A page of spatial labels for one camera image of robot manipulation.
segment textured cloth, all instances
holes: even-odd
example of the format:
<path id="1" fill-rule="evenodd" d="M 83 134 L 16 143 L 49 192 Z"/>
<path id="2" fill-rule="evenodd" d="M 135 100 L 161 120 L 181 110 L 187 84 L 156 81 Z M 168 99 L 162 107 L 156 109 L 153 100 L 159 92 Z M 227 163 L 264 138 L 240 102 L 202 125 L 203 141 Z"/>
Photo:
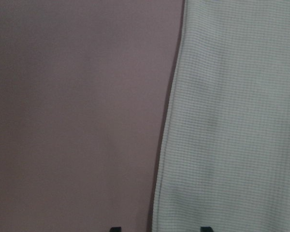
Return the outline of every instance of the textured cloth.
<path id="1" fill-rule="evenodd" d="M 290 231 L 290 0 L 186 0 L 153 232 Z"/>

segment waffle-knit fabric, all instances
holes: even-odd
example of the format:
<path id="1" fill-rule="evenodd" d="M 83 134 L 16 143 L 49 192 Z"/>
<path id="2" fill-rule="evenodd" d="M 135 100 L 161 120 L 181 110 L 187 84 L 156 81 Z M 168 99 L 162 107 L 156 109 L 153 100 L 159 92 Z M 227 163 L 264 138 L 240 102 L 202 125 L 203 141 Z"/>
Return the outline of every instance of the waffle-knit fabric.
<path id="1" fill-rule="evenodd" d="M 290 231 L 290 0 L 186 0 L 153 232 Z"/>

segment towel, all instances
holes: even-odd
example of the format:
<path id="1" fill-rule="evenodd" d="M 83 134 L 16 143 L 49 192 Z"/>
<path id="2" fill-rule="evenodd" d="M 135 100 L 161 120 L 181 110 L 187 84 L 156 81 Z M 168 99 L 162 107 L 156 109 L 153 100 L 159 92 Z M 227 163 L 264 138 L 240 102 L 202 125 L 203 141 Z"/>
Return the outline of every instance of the towel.
<path id="1" fill-rule="evenodd" d="M 290 0 L 184 7 L 152 231 L 290 231 Z"/>

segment black object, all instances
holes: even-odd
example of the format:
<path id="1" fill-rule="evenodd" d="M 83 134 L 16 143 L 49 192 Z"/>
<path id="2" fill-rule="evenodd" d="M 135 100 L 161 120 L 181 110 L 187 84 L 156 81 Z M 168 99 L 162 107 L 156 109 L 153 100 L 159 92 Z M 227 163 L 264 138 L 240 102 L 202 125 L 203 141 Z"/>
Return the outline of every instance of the black object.
<path id="1" fill-rule="evenodd" d="M 121 227 L 112 227 L 110 232 L 121 232 Z"/>
<path id="2" fill-rule="evenodd" d="M 214 232 L 211 227 L 201 227 L 200 232 Z"/>

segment white towel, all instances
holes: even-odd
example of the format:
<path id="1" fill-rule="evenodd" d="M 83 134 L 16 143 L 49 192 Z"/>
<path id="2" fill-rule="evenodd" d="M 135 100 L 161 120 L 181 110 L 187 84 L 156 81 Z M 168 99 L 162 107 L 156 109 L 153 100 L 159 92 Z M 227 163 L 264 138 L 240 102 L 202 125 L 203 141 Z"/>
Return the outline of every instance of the white towel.
<path id="1" fill-rule="evenodd" d="M 153 232 L 290 231 L 290 0 L 186 0 Z"/>

